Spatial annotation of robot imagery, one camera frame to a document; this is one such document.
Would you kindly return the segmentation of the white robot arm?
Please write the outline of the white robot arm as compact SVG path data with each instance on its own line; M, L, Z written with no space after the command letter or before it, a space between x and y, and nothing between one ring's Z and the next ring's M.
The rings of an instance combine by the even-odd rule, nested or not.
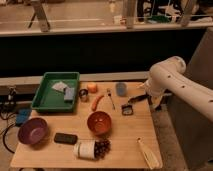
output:
M186 78L185 71L181 57L170 57L152 65L140 87L154 98L169 90L213 122L213 90Z

